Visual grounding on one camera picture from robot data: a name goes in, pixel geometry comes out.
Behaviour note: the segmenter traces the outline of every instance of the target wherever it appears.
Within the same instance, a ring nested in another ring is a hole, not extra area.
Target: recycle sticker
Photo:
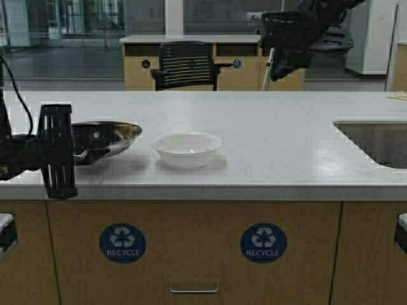
[[[287,248],[287,236],[275,224],[251,226],[240,239],[243,255],[252,262],[266,264],[283,256]]]
[[[100,235],[99,247],[109,260],[128,264],[143,256],[146,239],[140,230],[130,224],[112,224]]]

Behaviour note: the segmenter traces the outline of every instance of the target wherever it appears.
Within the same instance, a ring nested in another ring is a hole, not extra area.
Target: window
[[[265,11],[280,11],[282,0],[184,0],[185,34],[253,34]]]

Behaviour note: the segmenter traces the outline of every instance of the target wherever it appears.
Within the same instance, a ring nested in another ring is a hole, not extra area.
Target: office chair
[[[151,70],[155,90],[199,85],[213,85],[217,90],[217,77],[223,67],[215,64],[212,46],[200,41],[175,41],[160,47],[160,70]]]

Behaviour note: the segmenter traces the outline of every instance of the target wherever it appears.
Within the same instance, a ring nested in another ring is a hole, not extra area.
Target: black cable
[[[30,130],[28,132],[28,136],[30,136],[32,134],[32,129],[33,129],[33,122],[32,122],[32,116],[31,116],[30,110],[28,109],[28,107],[25,104],[23,98],[21,97],[20,92],[18,91],[18,88],[17,88],[17,84],[16,84],[15,79],[14,79],[14,75],[13,75],[10,67],[8,66],[7,62],[5,61],[5,59],[3,58],[3,56],[1,54],[0,54],[0,60],[3,62],[4,66],[6,67],[6,70],[7,70],[8,74],[10,75],[11,82],[13,83],[15,94],[17,95],[20,103],[23,105],[24,110],[27,113],[28,118],[30,120]]]

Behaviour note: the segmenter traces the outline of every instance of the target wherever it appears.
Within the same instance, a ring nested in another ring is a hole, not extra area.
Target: stainless steel bowl
[[[127,150],[142,133],[140,126],[110,121],[72,124],[74,160],[77,165],[90,165]]]

